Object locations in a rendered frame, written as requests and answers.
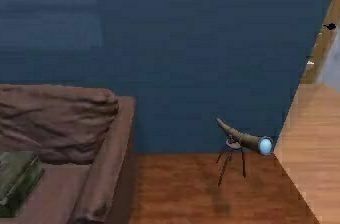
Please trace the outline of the brown sofa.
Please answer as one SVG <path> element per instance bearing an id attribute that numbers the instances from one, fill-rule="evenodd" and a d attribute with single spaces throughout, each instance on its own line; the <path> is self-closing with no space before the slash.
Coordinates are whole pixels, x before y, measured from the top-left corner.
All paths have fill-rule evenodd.
<path id="1" fill-rule="evenodd" d="M 115 96 L 118 114 L 94 159 L 88 164 L 54 164 L 31 151 L 38 155 L 44 174 L 17 214 L 0 218 L 0 224 L 128 224 L 135 100 Z"/>

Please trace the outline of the wooden room door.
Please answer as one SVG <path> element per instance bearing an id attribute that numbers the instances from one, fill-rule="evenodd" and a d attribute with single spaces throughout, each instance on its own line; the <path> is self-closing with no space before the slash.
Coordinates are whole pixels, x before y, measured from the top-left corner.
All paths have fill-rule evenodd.
<path id="1" fill-rule="evenodd" d="M 340 26 L 340 0 L 329 0 L 330 5 L 323 19 L 323 24 L 334 23 L 337 27 Z M 301 84 L 315 83 L 320 71 L 324 65 L 327 54 L 332 46 L 333 40 L 336 37 L 337 29 L 329 30 L 322 27 L 316 36 L 316 42 L 312 48 L 306 68 L 302 74 Z"/>

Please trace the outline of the green first-aid kit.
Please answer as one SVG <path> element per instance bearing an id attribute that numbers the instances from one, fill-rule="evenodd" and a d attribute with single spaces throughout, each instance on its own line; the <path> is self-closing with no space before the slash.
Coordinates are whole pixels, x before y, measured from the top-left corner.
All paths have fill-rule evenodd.
<path id="1" fill-rule="evenodd" d="M 12 218 L 44 174 L 31 151 L 0 152 L 0 218 Z"/>

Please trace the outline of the brown sofa cushion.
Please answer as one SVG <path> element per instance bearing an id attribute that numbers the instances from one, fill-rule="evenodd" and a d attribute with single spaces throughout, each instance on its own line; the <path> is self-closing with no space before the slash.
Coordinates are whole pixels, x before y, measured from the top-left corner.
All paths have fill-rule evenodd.
<path id="1" fill-rule="evenodd" d="M 104 88 L 0 84 L 0 151 L 88 164 L 118 110 L 117 97 Z"/>

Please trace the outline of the brown telescope on tripod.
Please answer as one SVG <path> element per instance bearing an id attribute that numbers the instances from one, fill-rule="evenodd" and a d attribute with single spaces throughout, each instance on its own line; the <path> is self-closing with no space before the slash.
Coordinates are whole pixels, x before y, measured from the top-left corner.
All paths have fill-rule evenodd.
<path id="1" fill-rule="evenodd" d="M 254 151 L 262 156 L 269 156 L 274 152 L 273 140 L 268 136 L 254 136 L 240 132 L 233 127 L 230 127 L 220 118 L 216 119 L 218 126 L 226 135 L 225 143 L 223 144 L 216 162 L 219 162 L 222 155 L 227 153 L 226 159 L 223 162 L 221 172 L 218 179 L 218 185 L 221 185 L 228 164 L 232 161 L 232 155 L 235 151 L 241 153 L 242 159 L 242 175 L 246 176 L 246 162 L 244 148 Z"/>

